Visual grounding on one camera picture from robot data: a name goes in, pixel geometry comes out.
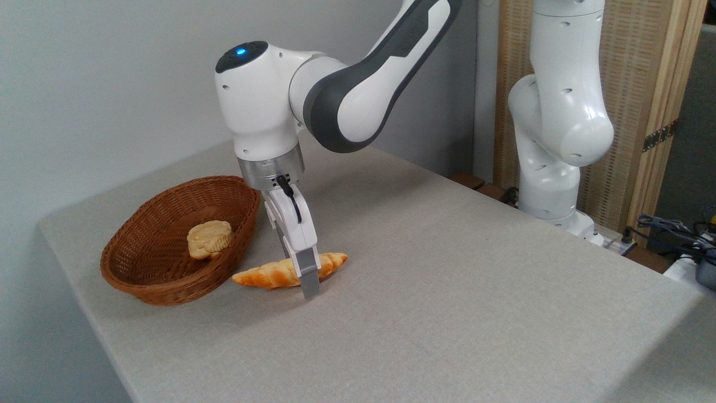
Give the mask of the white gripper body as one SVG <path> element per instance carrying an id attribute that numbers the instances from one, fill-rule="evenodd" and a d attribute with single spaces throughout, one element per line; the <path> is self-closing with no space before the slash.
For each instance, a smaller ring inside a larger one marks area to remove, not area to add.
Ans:
<path id="1" fill-rule="evenodd" d="M 263 191 L 266 210 L 277 233 L 283 232 L 290 251 L 299 252 L 317 245 L 311 212 L 298 187 L 292 186 L 293 196 L 287 196 L 282 189 Z"/>

